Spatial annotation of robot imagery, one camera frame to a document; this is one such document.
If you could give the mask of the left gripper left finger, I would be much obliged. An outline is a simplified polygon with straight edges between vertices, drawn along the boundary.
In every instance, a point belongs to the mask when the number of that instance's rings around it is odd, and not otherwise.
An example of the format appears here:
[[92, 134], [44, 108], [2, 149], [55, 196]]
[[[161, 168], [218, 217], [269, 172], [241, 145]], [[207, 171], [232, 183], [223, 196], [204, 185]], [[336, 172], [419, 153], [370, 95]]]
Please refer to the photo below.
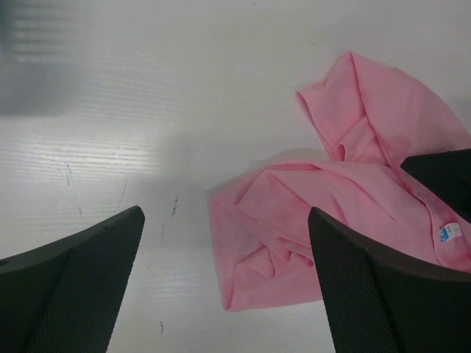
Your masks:
[[133, 206], [1, 260], [2, 352], [106, 352], [144, 229]]

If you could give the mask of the pink polo shirt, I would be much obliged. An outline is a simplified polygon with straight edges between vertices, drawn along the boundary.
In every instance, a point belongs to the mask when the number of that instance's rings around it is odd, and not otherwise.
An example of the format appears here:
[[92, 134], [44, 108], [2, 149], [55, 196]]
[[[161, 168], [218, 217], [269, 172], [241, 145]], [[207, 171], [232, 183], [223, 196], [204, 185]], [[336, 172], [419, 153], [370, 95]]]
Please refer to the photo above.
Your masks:
[[410, 156], [470, 147], [445, 102], [400, 69], [352, 52], [297, 97], [329, 158], [272, 163], [210, 196], [223, 308], [321, 299], [313, 207], [412, 257], [469, 271], [470, 224], [400, 167]]

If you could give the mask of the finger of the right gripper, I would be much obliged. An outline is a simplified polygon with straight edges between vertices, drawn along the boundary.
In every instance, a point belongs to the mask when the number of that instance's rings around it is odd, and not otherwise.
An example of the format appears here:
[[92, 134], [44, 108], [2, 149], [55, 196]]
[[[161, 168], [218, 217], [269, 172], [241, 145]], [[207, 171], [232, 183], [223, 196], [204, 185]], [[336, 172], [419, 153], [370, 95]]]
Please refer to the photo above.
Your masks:
[[407, 157], [400, 167], [470, 222], [470, 149]]

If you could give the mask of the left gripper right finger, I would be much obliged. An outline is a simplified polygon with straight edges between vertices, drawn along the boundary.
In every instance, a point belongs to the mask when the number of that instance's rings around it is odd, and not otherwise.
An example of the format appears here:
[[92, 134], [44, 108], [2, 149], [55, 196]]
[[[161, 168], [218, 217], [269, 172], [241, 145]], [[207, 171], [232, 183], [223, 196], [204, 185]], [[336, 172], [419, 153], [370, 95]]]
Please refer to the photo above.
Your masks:
[[336, 352], [470, 351], [470, 274], [403, 254], [317, 207], [308, 230]]

